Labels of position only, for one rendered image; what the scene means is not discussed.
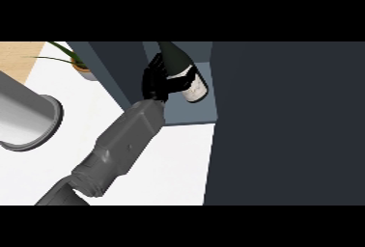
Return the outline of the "green leafy plant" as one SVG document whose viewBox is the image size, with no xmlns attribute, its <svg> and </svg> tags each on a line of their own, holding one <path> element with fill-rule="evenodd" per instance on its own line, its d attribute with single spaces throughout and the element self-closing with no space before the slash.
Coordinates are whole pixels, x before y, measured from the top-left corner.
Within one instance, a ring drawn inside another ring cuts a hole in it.
<svg viewBox="0 0 365 247">
<path fill-rule="evenodd" d="M 87 70 L 88 69 L 85 64 L 84 64 L 84 62 L 82 62 L 82 60 L 79 59 L 79 57 L 78 57 L 78 55 L 76 55 L 76 53 L 73 51 L 71 51 L 68 48 L 65 48 L 54 41 L 50 41 L 50 45 L 53 47 L 56 47 L 60 50 L 60 52 L 68 56 L 69 60 L 65 61 L 66 63 L 72 64 L 76 69 L 81 69 L 81 70 Z"/>
</svg>

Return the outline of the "dark green wine bottle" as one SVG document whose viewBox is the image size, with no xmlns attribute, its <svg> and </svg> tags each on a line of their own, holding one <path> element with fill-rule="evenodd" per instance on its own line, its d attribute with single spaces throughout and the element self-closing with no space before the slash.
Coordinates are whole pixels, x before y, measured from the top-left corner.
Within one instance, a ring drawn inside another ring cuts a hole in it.
<svg viewBox="0 0 365 247">
<path fill-rule="evenodd" d="M 196 65 L 187 54 L 170 41 L 161 41 L 158 46 L 167 70 L 168 92 L 181 92 L 186 101 L 196 103 L 208 94 L 208 86 Z"/>
</svg>

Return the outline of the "grey plant pot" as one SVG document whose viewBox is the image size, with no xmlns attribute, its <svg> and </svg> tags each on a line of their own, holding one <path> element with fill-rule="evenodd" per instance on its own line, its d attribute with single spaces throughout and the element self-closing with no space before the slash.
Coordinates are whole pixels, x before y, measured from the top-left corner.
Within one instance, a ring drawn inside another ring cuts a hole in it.
<svg viewBox="0 0 365 247">
<path fill-rule="evenodd" d="M 81 69 L 75 61 L 71 61 L 73 69 L 78 71 L 79 75 L 90 81 L 96 81 L 97 78 L 87 69 Z"/>
</svg>

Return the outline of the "blue-grey cabinet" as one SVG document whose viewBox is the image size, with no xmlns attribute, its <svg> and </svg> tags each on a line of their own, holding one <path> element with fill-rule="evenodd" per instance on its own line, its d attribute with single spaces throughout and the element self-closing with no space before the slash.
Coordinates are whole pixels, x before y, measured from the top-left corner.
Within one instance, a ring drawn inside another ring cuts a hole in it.
<svg viewBox="0 0 365 247">
<path fill-rule="evenodd" d="M 85 63 L 105 90 L 122 110 L 141 100 L 141 72 L 159 47 L 155 41 L 69 41 L 68 46 Z M 190 57 L 205 83 L 208 95 L 198 103 L 187 103 L 181 93 L 170 94 L 165 104 L 165 124 L 212 124 L 217 121 L 209 41 L 175 41 L 174 45 Z"/>
</svg>

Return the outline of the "grey cylinder with dark rim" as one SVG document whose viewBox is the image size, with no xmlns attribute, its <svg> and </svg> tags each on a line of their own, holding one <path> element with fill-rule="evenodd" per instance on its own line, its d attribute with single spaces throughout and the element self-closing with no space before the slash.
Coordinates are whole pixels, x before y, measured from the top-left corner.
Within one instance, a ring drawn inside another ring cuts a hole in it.
<svg viewBox="0 0 365 247">
<path fill-rule="evenodd" d="M 34 93 L 0 70 L 0 146 L 29 151 L 53 137 L 63 116 L 60 102 Z"/>
</svg>

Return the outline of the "dark grey cabinet door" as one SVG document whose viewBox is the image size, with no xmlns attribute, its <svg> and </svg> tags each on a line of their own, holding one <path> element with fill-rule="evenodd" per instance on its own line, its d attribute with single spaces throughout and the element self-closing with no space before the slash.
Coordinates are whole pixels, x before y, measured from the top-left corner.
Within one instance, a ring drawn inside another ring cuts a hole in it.
<svg viewBox="0 0 365 247">
<path fill-rule="evenodd" d="M 208 205 L 365 205 L 365 42 L 218 41 Z"/>
</svg>

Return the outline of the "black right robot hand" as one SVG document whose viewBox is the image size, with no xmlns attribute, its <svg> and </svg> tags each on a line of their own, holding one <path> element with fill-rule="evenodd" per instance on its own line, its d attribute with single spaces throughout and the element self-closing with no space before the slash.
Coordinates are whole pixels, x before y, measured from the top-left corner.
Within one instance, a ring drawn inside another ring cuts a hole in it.
<svg viewBox="0 0 365 247">
<path fill-rule="evenodd" d="M 141 75 L 141 96 L 144 99 L 167 101 L 168 94 L 190 88 L 195 80 L 196 67 L 187 70 L 184 76 L 168 79 L 162 55 L 155 54 Z"/>
</svg>

